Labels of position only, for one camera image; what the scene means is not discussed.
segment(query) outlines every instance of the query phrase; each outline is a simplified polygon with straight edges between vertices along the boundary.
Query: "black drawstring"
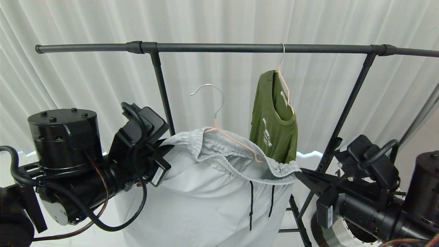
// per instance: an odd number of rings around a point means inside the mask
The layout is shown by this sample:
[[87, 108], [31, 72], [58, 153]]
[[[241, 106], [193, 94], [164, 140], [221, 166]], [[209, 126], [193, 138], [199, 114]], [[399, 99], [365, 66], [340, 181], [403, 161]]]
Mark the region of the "black drawstring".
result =
[[270, 206], [270, 213], [268, 213], [268, 217], [271, 216], [271, 211], [273, 210], [273, 201], [274, 201], [274, 186], [271, 188], [271, 206]]
[[250, 231], [252, 230], [252, 215], [253, 215], [253, 182], [250, 181], [250, 185], [252, 186], [252, 203], [250, 204]]

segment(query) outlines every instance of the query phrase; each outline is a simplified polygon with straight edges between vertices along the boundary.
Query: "metal hook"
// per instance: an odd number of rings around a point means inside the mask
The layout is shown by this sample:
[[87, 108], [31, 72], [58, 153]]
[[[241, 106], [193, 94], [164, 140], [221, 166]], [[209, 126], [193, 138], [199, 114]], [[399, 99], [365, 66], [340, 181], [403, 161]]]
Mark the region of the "metal hook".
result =
[[215, 112], [215, 119], [216, 119], [216, 114], [221, 110], [221, 108], [222, 108], [223, 105], [224, 105], [224, 94], [223, 94], [223, 92], [221, 91], [221, 89], [219, 89], [217, 86], [215, 86], [215, 85], [213, 85], [213, 84], [204, 84], [204, 85], [202, 85], [201, 87], [197, 88], [197, 90], [196, 90], [195, 92], [191, 93], [191, 96], [192, 96], [192, 95], [195, 95], [195, 94], [198, 92], [198, 90], [200, 90], [200, 88], [202, 88], [202, 87], [204, 87], [204, 86], [212, 86], [212, 87], [218, 89], [219, 93], [221, 94], [221, 97], [223, 98], [223, 102], [221, 103], [221, 106], [220, 106], [220, 107], [216, 110], [216, 112]]
[[282, 48], [284, 49], [284, 54], [282, 55], [281, 62], [279, 63], [279, 70], [280, 70], [280, 68], [281, 68], [281, 66], [282, 66], [282, 62], [284, 61], [284, 57], [285, 57], [285, 46], [284, 46], [284, 44], [282, 44], [282, 43], [281, 43], [281, 45], [282, 45]]

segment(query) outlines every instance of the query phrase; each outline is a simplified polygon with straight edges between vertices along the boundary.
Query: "green t-shirt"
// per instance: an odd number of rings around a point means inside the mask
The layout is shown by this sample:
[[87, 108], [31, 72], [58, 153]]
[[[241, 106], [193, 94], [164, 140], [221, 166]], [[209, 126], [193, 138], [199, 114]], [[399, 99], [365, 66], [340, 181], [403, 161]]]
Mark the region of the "green t-shirt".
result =
[[296, 115], [286, 106], [281, 95], [281, 83], [275, 70], [265, 72], [259, 78], [250, 141], [268, 157], [279, 163], [289, 163], [296, 159], [297, 123]]

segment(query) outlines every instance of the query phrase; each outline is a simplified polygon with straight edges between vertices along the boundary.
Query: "clothes hanger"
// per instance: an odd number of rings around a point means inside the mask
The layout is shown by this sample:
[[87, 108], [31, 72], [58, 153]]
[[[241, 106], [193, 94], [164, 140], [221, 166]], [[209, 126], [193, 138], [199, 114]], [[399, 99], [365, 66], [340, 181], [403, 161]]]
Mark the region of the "clothes hanger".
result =
[[225, 135], [226, 137], [228, 137], [230, 140], [234, 141], [235, 143], [237, 143], [237, 144], [245, 147], [246, 149], [250, 150], [253, 153], [253, 155], [255, 156], [255, 160], [257, 162], [262, 162], [261, 160], [258, 159], [258, 156], [257, 156], [256, 152], [253, 149], [247, 147], [243, 143], [237, 141], [236, 139], [234, 139], [233, 137], [231, 137], [227, 133], [225, 133], [223, 130], [218, 128], [218, 121], [216, 120], [216, 115], [218, 114], [218, 112], [221, 110], [221, 108], [224, 105], [224, 94], [223, 94], [223, 92], [217, 86], [215, 86], [213, 84], [204, 84], [204, 85], [200, 86], [194, 93], [191, 93], [191, 96], [195, 95], [198, 92], [198, 90], [200, 90], [200, 88], [202, 88], [204, 86], [212, 86], [212, 87], [216, 88], [219, 91], [219, 93], [221, 94], [221, 97], [223, 98], [223, 102], [221, 103], [221, 106], [215, 111], [215, 127], [210, 129], [210, 130], [206, 130], [205, 132], [218, 131], [219, 133]]
[[287, 92], [287, 107], [289, 107], [291, 109], [291, 112], [294, 114], [293, 106], [290, 104], [290, 90], [288, 89], [287, 83], [285, 82], [285, 79], [284, 79], [284, 77], [282, 76], [282, 73], [281, 73], [282, 62], [284, 61], [284, 57], [285, 57], [285, 45], [284, 44], [281, 44], [281, 45], [282, 45], [282, 47], [284, 49], [284, 52], [283, 52], [283, 55], [282, 55], [281, 62], [279, 63], [279, 69], [277, 70], [277, 73], [279, 74], [279, 77], [281, 79], [282, 88], [284, 89], [284, 91]]

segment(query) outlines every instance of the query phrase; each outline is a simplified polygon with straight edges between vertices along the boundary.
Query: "white curtain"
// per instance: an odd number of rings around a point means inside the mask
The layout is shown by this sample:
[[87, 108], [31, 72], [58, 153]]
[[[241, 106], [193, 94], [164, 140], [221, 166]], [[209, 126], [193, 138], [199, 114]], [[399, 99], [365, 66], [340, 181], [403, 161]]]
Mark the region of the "white curtain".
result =
[[[164, 117], [148, 55], [37, 54], [36, 44], [163, 43], [392, 44], [439, 50], [439, 1], [22, 0], [0, 1], [0, 143], [33, 151], [27, 117], [46, 109], [98, 113], [108, 151], [126, 119], [120, 102]], [[259, 75], [282, 54], [161, 53], [176, 131], [213, 125], [247, 137]], [[282, 74], [299, 125], [299, 151], [322, 152], [361, 69], [363, 54], [286, 54]], [[439, 59], [377, 57], [341, 137], [383, 145], [400, 139], [439, 82]]]

